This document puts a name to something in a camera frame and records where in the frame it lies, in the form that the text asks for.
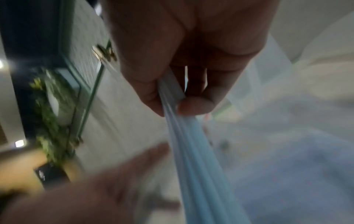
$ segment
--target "skin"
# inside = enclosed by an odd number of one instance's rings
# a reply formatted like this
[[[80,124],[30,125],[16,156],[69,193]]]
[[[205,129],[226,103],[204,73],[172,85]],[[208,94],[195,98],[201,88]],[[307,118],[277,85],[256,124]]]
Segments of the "skin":
[[[182,87],[188,67],[186,98],[177,112],[211,112],[263,48],[278,2],[100,0],[123,76],[161,116],[157,80],[168,67]]]
[[[0,223],[134,223],[133,214],[138,200],[134,192],[136,183],[168,152],[168,144],[163,143],[80,183],[66,184],[39,196],[15,200],[1,215]],[[147,206],[177,209],[179,202],[150,197]]]

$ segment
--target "dark wall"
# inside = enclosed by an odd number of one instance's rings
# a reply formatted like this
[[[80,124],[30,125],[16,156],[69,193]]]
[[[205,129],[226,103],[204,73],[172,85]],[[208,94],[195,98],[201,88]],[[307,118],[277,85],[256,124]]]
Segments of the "dark wall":
[[[0,0],[0,31],[25,135],[34,133],[29,82],[39,66],[64,67],[58,56],[61,0]]]

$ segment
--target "ceiling light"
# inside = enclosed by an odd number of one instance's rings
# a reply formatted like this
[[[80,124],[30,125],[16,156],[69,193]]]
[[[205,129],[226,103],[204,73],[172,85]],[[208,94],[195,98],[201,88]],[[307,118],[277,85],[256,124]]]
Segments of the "ceiling light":
[[[15,147],[20,148],[25,145],[25,140],[18,140],[15,142]]]

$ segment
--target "light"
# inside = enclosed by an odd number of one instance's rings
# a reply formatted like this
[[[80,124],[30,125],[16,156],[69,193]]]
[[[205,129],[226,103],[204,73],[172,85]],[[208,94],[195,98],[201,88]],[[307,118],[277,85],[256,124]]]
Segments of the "light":
[[[20,148],[25,145],[25,140],[18,140],[15,142],[15,147]]]

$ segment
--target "hand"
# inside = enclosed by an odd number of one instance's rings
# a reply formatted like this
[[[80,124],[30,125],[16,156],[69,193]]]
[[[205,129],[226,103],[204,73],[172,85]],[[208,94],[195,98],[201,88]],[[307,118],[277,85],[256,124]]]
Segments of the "hand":
[[[100,0],[121,72],[163,116],[157,79],[170,66],[183,115],[211,112],[264,46],[279,0]]]
[[[134,184],[168,154],[168,145],[151,148],[116,169],[81,183],[66,184],[37,197],[14,201],[1,224],[132,224],[137,194]],[[160,198],[153,205],[178,208]]]

